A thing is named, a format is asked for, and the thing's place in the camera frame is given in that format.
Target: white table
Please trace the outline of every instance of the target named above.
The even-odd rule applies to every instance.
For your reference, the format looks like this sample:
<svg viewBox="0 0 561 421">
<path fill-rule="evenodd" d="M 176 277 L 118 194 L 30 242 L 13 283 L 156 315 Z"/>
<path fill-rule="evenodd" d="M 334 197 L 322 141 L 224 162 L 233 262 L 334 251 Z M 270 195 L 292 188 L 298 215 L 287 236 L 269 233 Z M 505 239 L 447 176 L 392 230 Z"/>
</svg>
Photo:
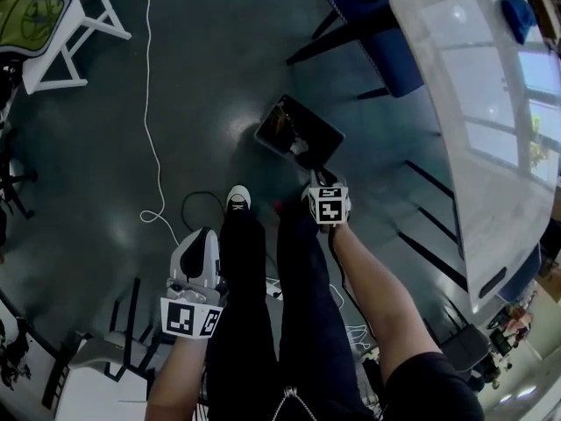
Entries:
<svg viewBox="0 0 561 421">
<path fill-rule="evenodd" d="M 125 371 L 114 382 L 95 369 L 71 369 L 64 383 L 56 421 L 143 421 L 146 380 Z"/>
<path fill-rule="evenodd" d="M 548 224 L 559 161 L 559 61 L 524 46 L 498 0 L 389 0 L 442 130 L 474 311 L 519 269 Z M 544 157 L 530 159 L 532 118 Z M 481 289 L 503 268 L 504 278 Z"/>
</svg>

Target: floor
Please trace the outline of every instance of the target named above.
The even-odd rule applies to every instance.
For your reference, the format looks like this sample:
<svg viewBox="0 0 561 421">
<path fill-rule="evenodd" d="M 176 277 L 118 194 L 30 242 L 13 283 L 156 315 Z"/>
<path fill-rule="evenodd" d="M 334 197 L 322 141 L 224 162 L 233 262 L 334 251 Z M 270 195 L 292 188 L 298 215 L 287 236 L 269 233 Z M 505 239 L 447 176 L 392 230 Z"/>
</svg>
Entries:
<svg viewBox="0 0 561 421">
<path fill-rule="evenodd" d="M 76 330 L 105 333 L 113 300 L 126 299 L 136 276 L 138 316 L 157 313 L 174 249 L 163 223 L 138 217 L 160 208 L 143 127 L 146 0 L 111 1 L 132 39 L 95 34 L 76 56 L 86 88 L 21 91 L 11 113 L 21 130 L 16 152 L 39 173 L 21 193 L 37 215 L 11 218 L 0 288 L 54 345 Z M 465 294 L 396 237 L 399 226 L 461 269 L 456 246 L 417 210 L 422 204 L 452 228 L 451 201 L 402 164 L 411 159 L 450 180 L 426 89 L 399 100 L 353 100 L 380 86 L 354 44 L 284 65 L 328 12 L 325 0 L 152 0 L 149 125 L 165 216 L 182 238 L 187 193 L 225 196 L 242 182 L 274 256 L 273 201 L 293 194 L 306 176 L 258 145 L 253 132 L 271 102 L 288 93 L 346 135 L 328 167 L 348 181 L 358 236 L 402 279 L 424 317 L 441 318 L 443 292 L 469 316 Z M 219 229 L 216 203 L 197 198 L 186 207 L 190 224 Z M 275 326 L 279 304 L 271 302 Z M 342 311 L 347 323 L 363 323 L 350 303 Z"/>
</svg>

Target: blue cushion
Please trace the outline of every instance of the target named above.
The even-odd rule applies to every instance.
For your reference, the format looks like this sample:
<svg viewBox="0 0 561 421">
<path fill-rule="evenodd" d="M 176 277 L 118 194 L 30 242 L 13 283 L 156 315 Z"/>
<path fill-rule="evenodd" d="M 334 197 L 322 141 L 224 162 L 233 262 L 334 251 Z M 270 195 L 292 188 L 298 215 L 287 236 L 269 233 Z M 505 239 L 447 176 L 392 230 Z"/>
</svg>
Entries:
<svg viewBox="0 0 561 421">
<path fill-rule="evenodd" d="M 328 0 L 347 23 L 359 21 L 388 0 Z M 423 85 L 423 79 L 400 29 L 375 33 L 360 40 L 392 96 L 405 96 Z"/>
</svg>

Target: green object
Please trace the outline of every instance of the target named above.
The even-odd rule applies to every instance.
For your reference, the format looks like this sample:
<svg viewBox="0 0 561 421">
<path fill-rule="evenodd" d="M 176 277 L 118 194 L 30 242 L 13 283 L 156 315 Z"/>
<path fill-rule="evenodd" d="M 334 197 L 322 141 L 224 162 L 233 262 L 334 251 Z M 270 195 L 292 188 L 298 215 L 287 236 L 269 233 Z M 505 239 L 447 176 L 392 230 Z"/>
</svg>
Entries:
<svg viewBox="0 0 561 421">
<path fill-rule="evenodd" d="M 42 55 L 72 0 L 0 0 L 0 54 Z"/>
</svg>

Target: sticker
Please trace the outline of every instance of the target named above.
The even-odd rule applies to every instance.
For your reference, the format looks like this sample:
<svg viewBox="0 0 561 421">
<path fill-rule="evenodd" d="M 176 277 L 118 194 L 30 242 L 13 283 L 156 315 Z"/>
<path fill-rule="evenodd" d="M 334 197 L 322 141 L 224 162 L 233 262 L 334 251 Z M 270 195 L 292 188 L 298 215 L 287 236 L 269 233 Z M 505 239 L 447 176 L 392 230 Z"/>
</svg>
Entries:
<svg viewBox="0 0 561 421">
<path fill-rule="evenodd" d="M 343 219 L 343 205 L 341 201 L 320 201 L 319 221 L 336 223 Z"/>
<path fill-rule="evenodd" d="M 176 337 L 208 339 L 217 328 L 222 307 L 189 303 L 185 299 L 160 299 L 162 331 Z"/>
<path fill-rule="evenodd" d="M 340 198 L 343 196 L 340 187 L 332 187 L 330 189 L 319 189 L 320 198 Z"/>
</svg>

